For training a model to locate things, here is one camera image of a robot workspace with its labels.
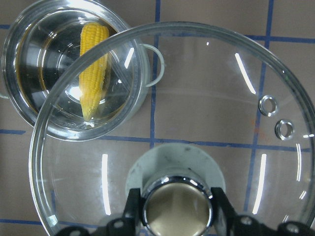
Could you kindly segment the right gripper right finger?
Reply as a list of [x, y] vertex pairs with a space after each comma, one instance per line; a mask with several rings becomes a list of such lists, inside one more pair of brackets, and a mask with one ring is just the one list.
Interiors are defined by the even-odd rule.
[[271, 229], [254, 217], [238, 214], [220, 187], [211, 188], [212, 224], [219, 236], [313, 236], [315, 231], [307, 225], [288, 221]]

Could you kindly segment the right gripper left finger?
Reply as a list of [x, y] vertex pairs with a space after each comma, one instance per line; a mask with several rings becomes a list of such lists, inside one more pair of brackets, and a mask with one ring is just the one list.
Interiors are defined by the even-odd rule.
[[137, 236], [140, 233], [142, 198], [139, 188], [129, 190], [125, 209], [121, 217], [109, 221], [105, 226], [98, 227], [94, 232], [79, 226], [61, 229], [58, 236]]

